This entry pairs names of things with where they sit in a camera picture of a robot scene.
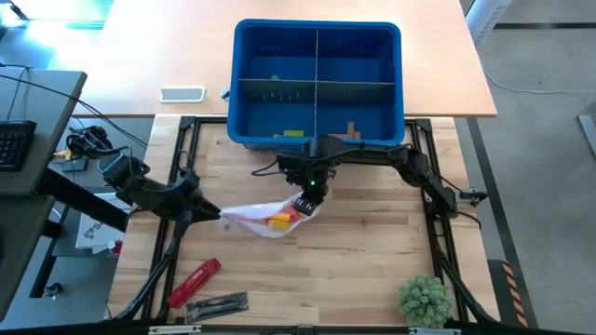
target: red object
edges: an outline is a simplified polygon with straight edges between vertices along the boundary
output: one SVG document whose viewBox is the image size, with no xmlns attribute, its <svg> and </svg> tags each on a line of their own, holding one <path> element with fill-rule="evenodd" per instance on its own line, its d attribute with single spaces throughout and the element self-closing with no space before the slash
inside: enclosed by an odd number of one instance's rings
<svg viewBox="0 0 596 335">
<path fill-rule="evenodd" d="M 122 245 L 123 243 L 120 240 L 110 241 L 108 242 L 108 249 L 114 254 L 119 254 L 122 251 Z"/>
<path fill-rule="evenodd" d="M 188 301 L 221 268 L 222 265 L 216 259 L 202 263 L 201 266 L 186 278 L 182 285 L 174 289 L 168 299 L 169 306 L 180 308 L 183 303 Z"/>
<path fill-rule="evenodd" d="M 283 208 L 281 210 L 282 213 L 290 214 L 290 222 L 296 222 L 298 219 L 302 218 L 302 215 L 298 213 L 296 209 L 294 209 L 294 203 L 292 202 L 289 207 Z"/>
</svg>

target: bin divider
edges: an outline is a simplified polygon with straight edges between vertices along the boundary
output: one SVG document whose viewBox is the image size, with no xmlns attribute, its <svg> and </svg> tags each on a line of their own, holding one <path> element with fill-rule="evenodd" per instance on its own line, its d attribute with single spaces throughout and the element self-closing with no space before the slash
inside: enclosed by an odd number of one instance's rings
<svg viewBox="0 0 596 335">
<path fill-rule="evenodd" d="M 317 29 L 317 42 L 315 44 L 315 129 L 313 131 L 314 136 L 318 135 L 317 130 L 317 107 L 318 107 L 318 99 L 317 99 L 317 91 L 318 91 L 318 29 Z"/>
<path fill-rule="evenodd" d="M 314 80 L 239 79 L 248 101 L 314 102 Z"/>
<path fill-rule="evenodd" d="M 394 89 L 391 83 L 317 81 L 317 103 L 378 104 Z"/>
</svg>

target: yellow block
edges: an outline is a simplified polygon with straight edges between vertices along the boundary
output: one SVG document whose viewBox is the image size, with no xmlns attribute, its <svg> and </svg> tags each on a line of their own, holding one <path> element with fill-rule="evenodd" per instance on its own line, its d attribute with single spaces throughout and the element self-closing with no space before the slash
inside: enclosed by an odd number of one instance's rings
<svg viewBox="0 0 596 335">
<path fill-rule="evenodd" d="M 304 130 L 284 130 L 283 136 L 288 137 L 304 137 L 305 131 Z"/>
<path fill-rule="evenodd" d="M 278 221 L 286 221 L 290 222 L 291 215 L 290 213 L 277 213 L 269 217 L 269 220 L 278 220 Z"/>
<path fill-rule="evenodd" d="M 275 230 L 288 230 L 290 229 L 291 224 L 288 221 L 269 220 L 267 222 L 267 227 Z"/>
</svg>

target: blue plastic bin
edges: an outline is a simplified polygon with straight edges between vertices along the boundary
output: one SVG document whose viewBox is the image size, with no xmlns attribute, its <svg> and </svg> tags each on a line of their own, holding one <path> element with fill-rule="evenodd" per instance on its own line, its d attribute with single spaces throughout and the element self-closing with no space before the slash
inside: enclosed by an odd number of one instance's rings
<svg viewBox="0 0 596 335">
<path fill-rule="evenodd" d="M 383 22 L 243 20 L 235 31 L 227 131 L 251 149 L 315 135 L 397 145 L 404 136 L 400 30 Z M 304 137 L 274 137 L 302 130 Z"/>
</svg>

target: red box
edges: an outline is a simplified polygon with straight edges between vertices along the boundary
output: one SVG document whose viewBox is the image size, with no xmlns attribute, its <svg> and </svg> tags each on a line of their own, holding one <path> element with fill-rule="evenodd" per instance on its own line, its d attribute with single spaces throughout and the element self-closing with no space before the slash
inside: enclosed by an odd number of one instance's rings
<svg viewBox="0 0 596 335">
<path fill-rule="evenodd" d="M 180 308 L 190 297 L 205 285 L 215 273 L 222 268 L 222 265 L 216 259 L 205 261 L 199 266 L 183 284 L 178 286 L 171 293 L 168 304 L 172 308 Z"/>
</svg>

